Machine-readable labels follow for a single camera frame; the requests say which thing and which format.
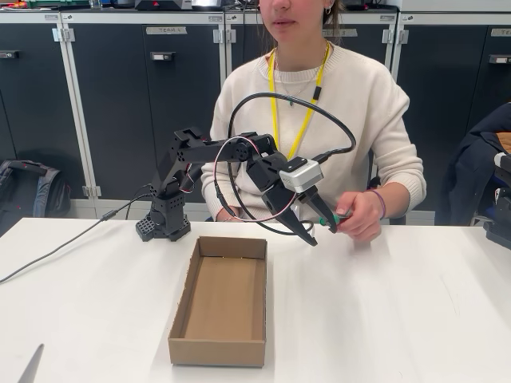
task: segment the jacket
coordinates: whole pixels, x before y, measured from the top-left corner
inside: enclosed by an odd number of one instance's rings
[[[493,111],[468,132],[442,181],[435,225],[470,225],[486,184],[495,171],[493,158],[499,152],[511,149],[507,144],[510,133],[511,103]]]

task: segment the dark gray cabinet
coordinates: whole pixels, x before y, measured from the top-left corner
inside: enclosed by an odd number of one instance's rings
[[[510,30],[509,26],[488,28],[467,130],[499,106],[511,102],[511,63],[496,64],[490,60],[493,55],[511,57]]]
[[[388,29],[388,25],[345,25],[339,37],[327,40],[385,64],[387,44],[382,43],[382,39],[383,31]]]
[[[72,198],[84,198],[85,177],[54,24],[0,24],[0,49],[19,57],[0,60],[0,92],[17,158],[60,169]],[[6,116],[0,107],[0,150],[12,156]]]
[[[141,25],[74,24],[72,43],[96,185],[131,199],[156,171]]]
[[[406,130],[424,161],[426,200],[434,211],[442,178],[469,122],[487,26],[407,26],[398,83],[410,97]]]
[[[6,110],[3,107],[2,94],[0,93],[0,164],[4,160],[14,158],[16,158],[16,152],[14,151],[14,143],[10,135]]]
[[[275,48],[273,37],[261,24],[231,26],[236,31],[236,43],[232,44],[232,70],[255,60]]]
[[[261,57],[274,48],[271,35],[262,25],[233,25],[236,43],[232,44],[232,69]],[[340,35],[333,37],[332,30],[324,30],[327,40],[363,54],[385,64],[387,44],[382,43],[383,31],[388,25],[344,25]]]
[[[148,33],[151,26],[144,26],[145,62],[158,160],[168,151],[177,130],[198,128],[209,135],[220,94],[220,51],[213,41],[213,31],[218,30],[218,26],[180,27],[186,29],[186,34],[151,34],[151,30]],[[152,53],[168,53],[172,60],[153,60]],[[187,201],[204,201],[199,184],[187,195]]]

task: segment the young woman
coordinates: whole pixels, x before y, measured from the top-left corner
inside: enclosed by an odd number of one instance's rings
[[[422,161],[402,120],[409,99],[385,66],[323,38],[325,24],[337,25],[339,0],[259,0],[259,7],[277,47],[238,68],[225,81],[216,103],[211,137],[227,138],[232,110],[246,96],[276,92],[312,101],[320,85],[317,105],[353,132],[357,146],[353,152],[334,155],[321,165],[324,179],[317,184],[319,194],[339,214],[351,211],[351,217],[339,224],[341,232],[355,240],[372,240],[380,232],[380,219],[403,215],[426,196]],[[232,135],[272,134],[288,159],[313,158],[350,146],[342,129],[318,113],[307,119],[306,108],[281,100],[272,104],[272,100],[248,102],[236,115]],[[306,129],[300,135],[302,126]],[[375,191],[366,190],[371,150],[383,185]],[[206,164],[203,172],[202,192],[213,219],[234,221],[216,198],[212,164]],[[216,174],[229,206],[237,216],[248,218],[232,192],[227,166],[219,164]],[[248,210],[258,219],[267,218],[269,211],[245,167],[235,174]],[[299,215],[300,219],[315,217],[308,206],[301,206]]]

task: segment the red and white wire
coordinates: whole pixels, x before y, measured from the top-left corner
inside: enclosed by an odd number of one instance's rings
[[[192,180],[192,177],[190,176],[190,168],[192,167],[192,164],[188,164],[186,165],[186,176],[192,181],[192,189],[191,190],[184,190],[184,189],[179,189],[181,190],[183,193],[186,193],[186,194],[190,194],[191,192],[193,192],[193,190],[195,189],[195,182],[193,182]]]
[[[227,146],[227,144],[229,142],[231,142],[232,140],[237,140],[237,139],[242,139],[242,140],[248,141],[250,143],[250,145],[252,145],[252,147],[254,147],[254,149],[257,152],[257,154],[259,154],[259,155],[261,154],[261,153],[259,153],[259,149],[256,147],[256,145],[251,140],[249,140],[247,137],[234,136],[234,137],[229,138],[228,140],[226,140],[224,142],[224,144],[222,145],[222,147],[218,151],[218,154],[216,155],[216,158],[215,158],[215,162],[213,164],[213,179],[215,180],[215,183],[217,183],[217,181],[216,181],[216,165],[218,163],[218,159],[220,158],[220,153],[225,149],[225,147]],[[266,221],[269,221],[271,219],[275,219],[278,216],[282,215],[289,207],[291,207],[293,202],[295,202],[295,198],[296,198],[296,193],[291,197],[291,201],[289,201],[289,203],[286,205],[286,207],[284,209],[279,211],[277,214],[272,215],[272,216],[267,217],[267,218],[263,218],[263,219],[244,219],[244,218],[236,217],[235,215],[231,215],[231,217],[232,218],[236,218],[236,219],[238,219],[240,221],[243,221],[243,222],[253,222],[253,223],[255,223],[255,222],[266,222]]]

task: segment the woman's hair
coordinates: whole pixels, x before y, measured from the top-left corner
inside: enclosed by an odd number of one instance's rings
[[[341,43],[340,38],[340,30],[341,30],[341,12],[344,10],[344,5],[342,0],[334,0],[332,3],[332,7],[330,9],[329,14],[327,14],[327,10],[323,10],[323,28],[332,31],[331,40],[335,44]],[[260,36],[261,40],[261,56],[271,51],[273,48],[277,46],[277,41],[272,37],[272,35],[266,29],[266,26],[263,24],[263,32],[262,36]]]

